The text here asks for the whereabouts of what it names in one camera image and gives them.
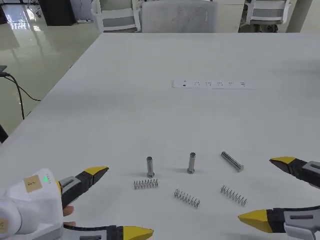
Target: metal spring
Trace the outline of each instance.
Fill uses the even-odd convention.
[[[177,199],[180,199],[181,201],[193,206],[194,208],[197,208],[200,204],[200,200],[185,193],[184,191],[180,191],[179,189],[176,189],[174,192],[174,196]]]
[[[245,199],[244,196],[241,196],[239,193],[233,191],[229,187],[222,185],[220,192],[226,196],[228,196],[230,199],[235,201],[236,203],[240,204],[241,206],[245,206],[247,203],[247,199]]]
[[[158,179],[146,179],[133,181],[134,189],[156,188],[158,187]]]

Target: finger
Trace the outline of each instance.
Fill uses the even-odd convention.
[[[65,221],[63,224],[68,225],[68,226],[72,226],[72,227],[76,226],[76,222],[75,221]]]
[[[75,208],[74,206],[67,206],[65,209],[63,209],[63,216],[69,216],[74,212]]]

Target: glossy floor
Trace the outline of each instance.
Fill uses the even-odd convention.
[[[9,23],[0,25],[0,65],[7,65],[5,71],[40,100],[99,35],[92,23],[47,26],[44,17],[36,14],[36,6],[2,7]],[[38,102],[22,95],[28,114]],[[21,121],[17,89],[0,78],[0,124],[10,134]]]

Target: white chair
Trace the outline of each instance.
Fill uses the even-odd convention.
[[[217,8],[213,1],[146,1],[142,4],[142,32],[215,33]]]
[[[245,0],[247,6],[243,25],[284,24],[291,6],[290,0]]]
[[[139,0],[132,0],[132,7],[118,10],[107,10],[108,0],[93,0],[91,13],[94,23],[100,32],[116,31],[136,28],[139,32],[141,24],[139,19]]]

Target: outlet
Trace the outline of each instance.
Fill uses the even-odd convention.
[[[187,89],[233,89],[233,90],[254,90],[256,89],[251,83],[244,81],[187,81],[173,80],[173,88]]]

